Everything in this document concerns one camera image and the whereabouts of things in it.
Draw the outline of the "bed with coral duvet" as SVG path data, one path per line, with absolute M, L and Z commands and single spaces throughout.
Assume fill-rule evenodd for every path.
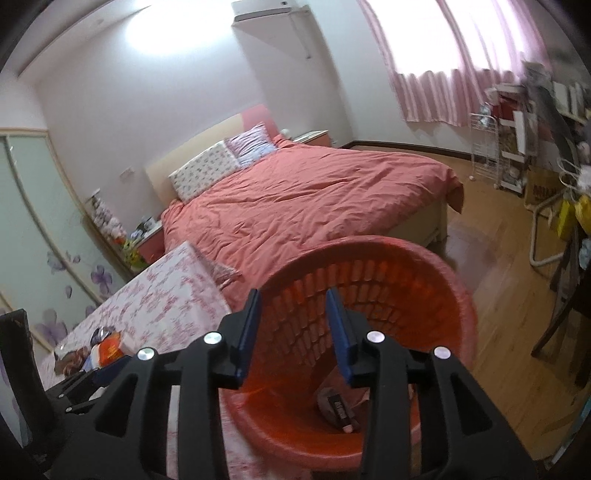
M 190 201 L 177 196 L 172 172 L 259 124 L 276 151 Z M 188 242 L 207 259 L 235 268 L 238 275 L 221 286 L 233 309 L 274 271 L 329 240 L 383 235 L 423 246 L 443 240 L 447 211 L 462 211 L 465 197 L 458 175 L 440 161 L 290 141 L 263 105 L 195 135 L 145 171 L 165 207 L 165 249 Z

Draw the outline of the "orange plastic laundry basket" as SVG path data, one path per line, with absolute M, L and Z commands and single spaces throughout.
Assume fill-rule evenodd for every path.
M 266 279 L 249 376 L 224 395 L 229 414 L 273 459 L 308 470 L 353 470 L 362 458 L 363 433 L 339 430 L 317 402 L 325 387 L 338 389 L 349 403 L 362 398 L 338 369 L 339 362 L 358 359 L 362 345 L 329 327 L 329 290 L 400 345 L 417 351 L 445 346 L 466 365 L 476 356 L 477 313 L 444 260 L 391 237 L 325 242 Z

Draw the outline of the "stuffed toys hanging column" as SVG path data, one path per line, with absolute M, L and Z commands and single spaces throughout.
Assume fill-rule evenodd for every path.
M 146 268 L 143 257 L 129 239 L 127 231 L 118 217 L 103 201 L 100 191 L 96 190 L 88 200 L 91 207 L 91 218 L 106 241 L 114 248 L 128 269 L 137 274 Z

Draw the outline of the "brown knitted scrunchie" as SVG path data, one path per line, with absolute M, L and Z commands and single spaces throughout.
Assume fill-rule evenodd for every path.
M 82 369 L 89 355 L 90 350 L 87 347 L 69 351 L 63 357 L 59 357 L 58 354 L 55 353 L 54 373 L 65 377 L 76 374 Z

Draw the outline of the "pink left nightstand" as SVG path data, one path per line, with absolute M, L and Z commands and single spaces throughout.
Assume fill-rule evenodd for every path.
M 155 221 L 152 228 L 134 243 L 134 249 L 147 265 L 155 263 L 165 254 L 164 231 L 160 220 Z

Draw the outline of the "white floral pillow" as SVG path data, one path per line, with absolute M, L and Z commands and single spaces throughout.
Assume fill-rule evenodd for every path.
M 235 155 L 219 141 L 170 173 L 168 179 L 178 199 L 187 203 L 239 167 Z

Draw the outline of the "pink nightstand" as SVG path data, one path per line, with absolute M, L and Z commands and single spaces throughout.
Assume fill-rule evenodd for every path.
M 328 130 L 308 131 L 294 138 L 294 143 L 311 146 L 332 147 L 332 139 Z
M 164 231 L 160 220 L 155 221 L 152 228 L 134 243 L 134 249 L 147 265 L 155 263 L 165 254 Z

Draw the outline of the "striped pink pillow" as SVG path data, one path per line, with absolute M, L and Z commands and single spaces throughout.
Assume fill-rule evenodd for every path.
M 249 130 L 238 135 L 226 138 L 224 143 L 226 148 L 235 155 L 238 165 L 242 169 L 249 167 L 277 150 L 263 123 L 256 124 Z

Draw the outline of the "cluttered desk shelf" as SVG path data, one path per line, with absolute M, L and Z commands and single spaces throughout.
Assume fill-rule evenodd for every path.
M 585 91 L 554 81 L 540 63 L 522 67 L 520 79 L 494 85 L 486 98 L 497 140 L 496 183 L 533 207 L 559 193 L 560 170 L 575 172 L 584 157 L 587 119 L 569 104 L 583 103 Z

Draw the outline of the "pink window curtain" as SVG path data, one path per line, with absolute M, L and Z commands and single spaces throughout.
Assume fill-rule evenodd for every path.
M 523 1 L 360 4 L 408 123 L 468 124 L 488 89 L 517 83 L 528 62 L 551 68 Z

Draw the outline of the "white air conditioner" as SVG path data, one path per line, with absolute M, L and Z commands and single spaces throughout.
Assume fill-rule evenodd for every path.
M 311 47 L 300 21 L 311 15 L 298 1 L 232 1 L 232 27 L 294 58 L 311 60 Z

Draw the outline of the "floral sliding wardrobe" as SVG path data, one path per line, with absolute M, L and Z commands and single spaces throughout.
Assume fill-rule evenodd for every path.
M 45 358 L 131 273 L 75 194 L 45 131 L 1 133 L 1 309 Z

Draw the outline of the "pink right nightstand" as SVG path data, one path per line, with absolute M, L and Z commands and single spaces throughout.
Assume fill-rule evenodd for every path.
M 311 146 L 332 147 L 332 139 L 328 130 L 308 131 L 294 138 L 294 143 Z

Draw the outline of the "pink floral tablecloth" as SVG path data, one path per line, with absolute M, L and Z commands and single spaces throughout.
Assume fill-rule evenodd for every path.
M 184 242 L 165 254 L 87 316 L 61 340 L 58 357 L 89 345 L 97 327 L 113 326 L 130 335 L 137 349 L 148 346 L 163 354 L 187 347 L 216 330 L 230 312 L 204 255 Z M 173 390 L 167 430 L 166 474 L 176 467 L 178 391 Z M 284 465 L 256 452 L 239 433 L 221 399 L 221 425 L 230 479 L 311 479 L 310 472 Z

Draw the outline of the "orange white snack bag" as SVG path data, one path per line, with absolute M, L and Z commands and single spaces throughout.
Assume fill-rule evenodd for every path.
M 114 332 L 90 350 L 90 369 L 104 368 L 128 355 L 128 351 L 129 348 L 125 343 L 125 335 L 121 332 Z

